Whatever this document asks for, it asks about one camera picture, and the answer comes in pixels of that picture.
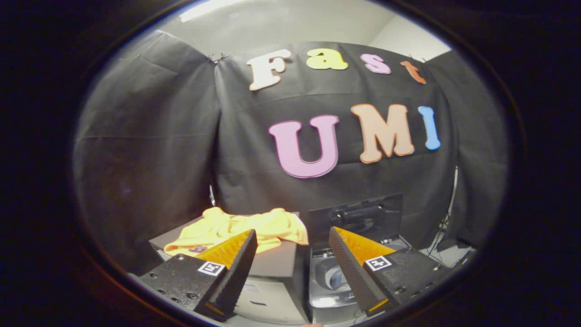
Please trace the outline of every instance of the blue letter i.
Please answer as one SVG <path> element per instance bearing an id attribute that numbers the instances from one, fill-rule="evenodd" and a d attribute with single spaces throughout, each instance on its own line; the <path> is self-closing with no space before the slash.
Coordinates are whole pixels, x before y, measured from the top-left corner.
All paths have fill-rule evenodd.
<path id="1" fill-rule="evenodd" d="M 434 122 L 434 110 L 428 106 L 421 106 L 418 111 L 424 117 L 424 125 L 426 126 L 426 148 L 435 150 L 440 147 L 440 140 L 437 139 L 436 122 Z"/>

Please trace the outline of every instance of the yellow towel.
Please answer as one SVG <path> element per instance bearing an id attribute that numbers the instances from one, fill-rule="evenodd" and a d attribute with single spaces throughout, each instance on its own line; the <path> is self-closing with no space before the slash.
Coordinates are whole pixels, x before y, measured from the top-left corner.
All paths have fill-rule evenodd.
<path id="1" fill-rule="evenodd" d="M 164 247 L 164 251 L 174 256 L 185 254 L 195 257 L 205 249 L 222 243 L 246 230 L 256 230 L 261 253 L 281 245 L 282 240 L 308 245 L 307 229 L 295 214 L 276 208 L 265 214 L 252 216 L 228 215 L 218 207 L 205 210 L 203 218 L 184 227 L 180 237 Z"/>

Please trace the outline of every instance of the foam letter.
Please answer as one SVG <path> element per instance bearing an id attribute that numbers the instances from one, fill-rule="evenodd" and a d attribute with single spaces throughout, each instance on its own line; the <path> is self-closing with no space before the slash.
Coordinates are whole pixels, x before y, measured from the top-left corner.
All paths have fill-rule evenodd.
<path id="1" fill-rule="evenodd" d="M 365 62 L 365 67 L 374 73 L 389 74 L 392 72 L 378 55 L 362 54 L 361 60 Z"/>
<path id="2" fill-rule="evenodd" d="M 335 125 L 337 116 L 324 115 L 311 119 L 310 124 L 319 131 L 321 140 L 321 158 L 306 162 L 300 156 L 298 131 L 301 123 L 288 121 L 272 125 L 268 132 L 274 136 L 277 144 L 278 160 L 282 169 L 289 175 L 298 178 L 319 177 L 330 172 L 339 158 Z"/>
<path id="3" fill-rule="evenodd" d="M 387 122 L 370 104 L 355 105 L 351 107 L 351 112 L 359 117 L 361 123 L 364 149 L 360 155 L 362 162 L 370 164 L 381 159 L 382 154 L 377 149 L 377 141 L 388 157 L 392 156 L 392 152 L 399 156 L 414 153 L 410 127 L 407 124 L 406 106 L 398 104 L 389 106 Z"/>
<path id="4" fill-rule="evenodd" d="M 349 64 L 343 61 L 341 53 L 332 49 L 313 49 L 307 52 L 311 58 L 307 59 L 307 66 L 313 69 L 337 69 L 343 70 Z"/>
<path id="5" fill-rule="evenodd" d="M 252 67 L 252 78 L 254 80 L 250 85 L 250 90 L 256 91 L 280 82 L 281 77 L 272 75 L 272 70 L 274 69 L 278 73 L 284 72 L 285 61 L 282 58 L 288 58 L 290 56 L 291 52 L 284 49 L 252 58 L 247 61 L 246 64 Z"/>
<path id="6" fill-rule="evenodd" d="M 416 80 L 418 83 L 426 84 L 426 80 L 418 74 L 418 69 L 414 65 L 410 64 L 409 61 L 402 61 L 401 65 L 407 68 L 407 71 L 410 73 L 411 77 L 414 78 L 414 80 Z"/>
<path id="7" fill-rule="evenodd" d="M 436 122 L 434 122 L 434 110 L 428 106 L 418 107 L 418 111 L 424 117 L 424 126 L 426 126 L 426 148 L 435 150 L 440 147 L 440 140 L 437 139 Z"/>

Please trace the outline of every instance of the pink letter u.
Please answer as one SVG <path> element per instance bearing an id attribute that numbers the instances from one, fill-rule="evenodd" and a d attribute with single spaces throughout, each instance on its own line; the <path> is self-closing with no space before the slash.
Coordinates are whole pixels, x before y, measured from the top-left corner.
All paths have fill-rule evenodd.
<path id="1" fill-rule="evenodd" d="M 339 158 L 335 125 L 339 118 L 333 115 L 317 116 L 310 124 L 319 131 L 321 139 L 321 157 L 317 161 L 306 162 L 300 156 L 298 131 L 300 122 L 291 120 L 272 125 L 268 132 L 274 136 L 277 144 L 278 160 L 282 169 L 289 175 L 298 178 L 319 177 L 330 172 Z"/>

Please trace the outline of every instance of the black cloth backdrop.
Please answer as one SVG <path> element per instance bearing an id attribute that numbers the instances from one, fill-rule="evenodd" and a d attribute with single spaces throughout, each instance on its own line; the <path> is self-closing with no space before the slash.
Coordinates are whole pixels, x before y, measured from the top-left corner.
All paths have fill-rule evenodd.
<path id="1" fill-rule="evenodd" d="M 339 51 L 345 70 L 306 65 L 308 50 Z M 254 57 L 288 49 L 286 69 L 273 86 L 250 91 Z M 368 70 L 361 54 L 379 55 L 391 74 Z M 426 79 L 415 81 L 410 61 Z M 454 167 L 458 187 L 444 246 L 482 242 L 494 220 L 507 167 L 502 108 L 475 75 L 449 52 L 428 63 L 354 44 L 305 42 L 236 54 L 214 64 L 189 45 L 156 31 L 112 61 L 91 90 L 74 148 L 74 174 L 84 219 L 123 268 L 143 273 L 160 259 L 148 240 L 218 205 L 231 214 L 275 207 L 305 211 L 403 193 L 402 235 L 430 245 L 448 209 Z M 386 118 L 391 104 L 408 108 L 415 152 L 366 164 L 356 104 L 373 104 Z M 442 145 L 427 150 L 417 108 L 435 112 Z M 309 120 L 335 115 L 339 159 L 326 175 L 286 174 L 268 128 L 287 120 L 298 133 L 302 158 L 321 155 Z"/>

